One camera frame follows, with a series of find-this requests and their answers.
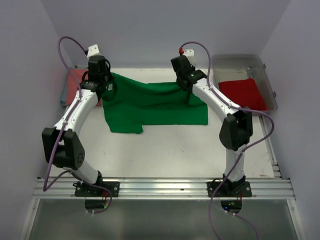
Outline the green polo shirt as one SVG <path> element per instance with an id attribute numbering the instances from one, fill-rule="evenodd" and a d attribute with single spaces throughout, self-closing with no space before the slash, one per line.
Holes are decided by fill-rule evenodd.
<path id="1" fill-rule="evenodd" d="M 207 105 L 175 82 L 142 83 L 117 73 L 113 78 L 101 98 L 113 133 L 141 134 L 144 126 L 209 123 Z"/>

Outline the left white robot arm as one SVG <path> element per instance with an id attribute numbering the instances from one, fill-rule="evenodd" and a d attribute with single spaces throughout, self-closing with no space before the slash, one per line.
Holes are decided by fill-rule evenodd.
<path id="1" fill-rule="evenodd" d="M 114 97 L 117 92 L 110 62 L 102 55 L 88 59 L 88 70 L 83 74 L 80 89 L 63 117 L 52 128 L 44 128 L 41 134 L 46 162 L 48 163 L 44 190 L 48 183 L 52 166 L 72 173 L 86 183 L 86 190 L 92 196 L 103 193 L 101 173 L 87 161 L 85 149 L 79 139 L 80 131 L 91 110 L 101 100 L 105 92 Z"/>

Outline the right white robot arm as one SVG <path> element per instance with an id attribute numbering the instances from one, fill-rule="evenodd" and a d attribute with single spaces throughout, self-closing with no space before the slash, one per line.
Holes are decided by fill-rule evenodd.
<path id="1" fill-rule="evenodd" d="M 187 56 L 180 55 L 170 62 L 177 85 L 206 103 L 222 123 L 218 136 L 226 149 L 222 189 L 227 196 L 235 196 L 246 181 L 244 149 L 253 135 L 252 114 L 239 110 L 240 106 L 228 100 L 211 84 L 209 75 L 192 66 Z"/>

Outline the pink folded shirt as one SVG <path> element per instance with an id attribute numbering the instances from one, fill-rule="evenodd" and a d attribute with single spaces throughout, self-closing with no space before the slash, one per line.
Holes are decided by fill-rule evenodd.
<path id="1" fill-rule="evenodd" d="M 75 82 L 71 73 L 68 74 L 67 82 L 66 82 L 66 97 L 65 97 L 65 105 L 69 106 L 73 102 L 75 95 L 78 91 L 78 84 L 82 81 L 83 74 L 87 71 L 87 68 L 76 68 L 72 69 L 71 72 L 75 76 L 77 82 Z"/>

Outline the clear plastic bin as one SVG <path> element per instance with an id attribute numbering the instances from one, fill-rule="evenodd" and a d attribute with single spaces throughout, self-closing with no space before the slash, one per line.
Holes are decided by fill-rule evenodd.
<path id="1" fill-rule="evenodd" d="M 213 84 L 241 107 L 272 113 L 278 109 L 276 94 L 255 54 L 217 54 L 211 60 Z"/>

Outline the red folded shirt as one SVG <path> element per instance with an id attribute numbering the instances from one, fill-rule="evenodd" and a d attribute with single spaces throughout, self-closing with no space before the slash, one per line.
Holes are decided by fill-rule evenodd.
<path id="1" fill-rule="evenodd" d="M 218 87 L 226 97 L 241 107 L 257 111 L 268 110 L 253 78 L 219 82 Z"/>

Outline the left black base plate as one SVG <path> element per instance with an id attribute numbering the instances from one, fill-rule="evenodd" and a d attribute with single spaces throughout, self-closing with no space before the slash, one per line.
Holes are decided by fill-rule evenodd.
<path id="1" fill-rule="evenodd" d="M 100 186 L 91 186 L 77 181 L 72 184 L 75 187 L 76 197 L 118 197 L 120 191 L 119 181 L 103 181 Z"/>

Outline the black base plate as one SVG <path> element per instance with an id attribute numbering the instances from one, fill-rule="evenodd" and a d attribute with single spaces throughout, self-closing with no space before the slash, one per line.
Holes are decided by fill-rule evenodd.
<path id="1" fill-rule="evenodd" d="M 77 181 L 72 184 L 75 187 L 76 197 L 118 197 L 120 191 L 119 181 L 103 181 L 100 186 L 91 186 Z"/>
<path id="2" fill-rule="evenodd" d="M 232 182 L 227 179 L 221 187 L 218 186 L 221 183 L 221 179 L 214 179 L 206 182 L 207 194 L 209 197 L 214 198 L 250 198 L 253 196 L 251 185 L 248 181 L 246 181 L 246 177 L 244 176 L 242 179 Z"/>

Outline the aluminium mounting rail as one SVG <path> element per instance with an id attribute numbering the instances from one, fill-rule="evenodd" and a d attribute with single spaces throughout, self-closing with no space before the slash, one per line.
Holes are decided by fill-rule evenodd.
<path id="1" fill-rule="evenodd" d="M 62 177 L 47 191 L 42 179 L 37 180 L 34 199 L 74 199 L 76 179 Z M 112 185 L 116 200 L 209 200 L 219 184 L 211 178 L 104 178 Z M 220 188 L 215 199 L 292 200 L 295 193 L 290 180 L 281 178 L 250 178 L 231 195 Z"/>

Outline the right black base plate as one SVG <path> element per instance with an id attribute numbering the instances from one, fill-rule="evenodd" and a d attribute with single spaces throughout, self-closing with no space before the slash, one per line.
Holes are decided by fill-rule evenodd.
<path id="1" fill-rule="evenodd" d="M 214 198 L 250 198 L 253 196 L 251 185 L 248 181 L 246 181 L 246 177 L 244 176 L 242 179 L 232 182 L 227 179 L 221 187 L 218 186 L 221 183 L 221 179 L 214 179 L 206 182 L 207 194 L 209 197 Z"/>

